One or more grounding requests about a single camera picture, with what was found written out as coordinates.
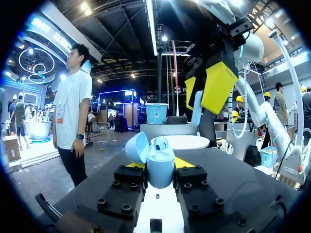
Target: yellow hard hat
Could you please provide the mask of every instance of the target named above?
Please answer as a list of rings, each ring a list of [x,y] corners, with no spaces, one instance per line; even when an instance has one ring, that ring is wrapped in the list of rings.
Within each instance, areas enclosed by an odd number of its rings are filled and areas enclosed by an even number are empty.
[[[270,92],[267,91],[266,93],[264,93],[264,96],[271,98]]]
[[[301,92],[307,91],[306,87],[304,85],[301,86]]]
[[[232,116],[233,117],[239,117],[239,113],[237,111],[232,111]]]
[[[244,103],[244,100],[243,100],[242,96],[238,96],[236,101]]]

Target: lanyard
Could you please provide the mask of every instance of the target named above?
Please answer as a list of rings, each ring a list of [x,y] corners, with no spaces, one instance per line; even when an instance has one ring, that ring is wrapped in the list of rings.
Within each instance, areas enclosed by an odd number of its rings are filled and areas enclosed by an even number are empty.
[[[68,96],[69,96],[69,91],[70,91],[70,89],[71,89],[71,87],[72,87],[72,84],[73,84],[73,81],[74,81],[74,79],[72,79],[72,81],[71,81],[71,83],[70,83],[70,85],[69,85],[69,88],[68,88],[68,92],[67,92],[67,95],[66,95],[66,97],[65,97],[65,101],[64,101],[64,103],[62,104],[62,99],[63,99],[63,95],[64,95],[64,92],[65,92],[65,90],[63,89],[62,90],[62,93],[61,93],[61,98],[59,98],[59,102],[58,102],[58,105],[59,106],[65,106],[65,104],[66,104],[66,102],[67,102],[67,99],[68,99]]]

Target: black table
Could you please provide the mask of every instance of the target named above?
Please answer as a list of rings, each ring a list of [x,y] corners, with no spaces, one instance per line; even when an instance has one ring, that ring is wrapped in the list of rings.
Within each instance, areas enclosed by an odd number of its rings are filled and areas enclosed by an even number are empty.
[[[209,185],[225,201],[226,214],[234,211],[246,214],[263,205],[269,205],[278,195],[282,196],[282,201],[289,209],[299,195],[299,191],[217,148],[178,150],[174,153],[176,157],[193,165],[201,165],[206,170]],[[125,152],[122,151],[74,188],[54,207],[62,214],[66,211],[74,212],[78,204],[97,210],[97,200],[114,181],[114,171],[118,166],[130,163]],[[43,224],[51,223],[46,214],[42,214],[38,220]]]

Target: wristwatch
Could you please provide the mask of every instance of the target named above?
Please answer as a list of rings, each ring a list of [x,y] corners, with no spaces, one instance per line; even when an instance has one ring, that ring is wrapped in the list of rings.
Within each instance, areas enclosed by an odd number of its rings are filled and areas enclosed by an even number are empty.
[[[84,139],[84,135],[83,134],[77,134],[77,138],[83,140]]]

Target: white round table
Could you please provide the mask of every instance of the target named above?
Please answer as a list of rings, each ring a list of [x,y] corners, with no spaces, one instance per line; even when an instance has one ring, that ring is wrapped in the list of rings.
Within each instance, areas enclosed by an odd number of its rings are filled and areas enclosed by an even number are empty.
[[[209,139],[195,135],[168,135],[166,137],[173,150],[195,150],[209,146]]]

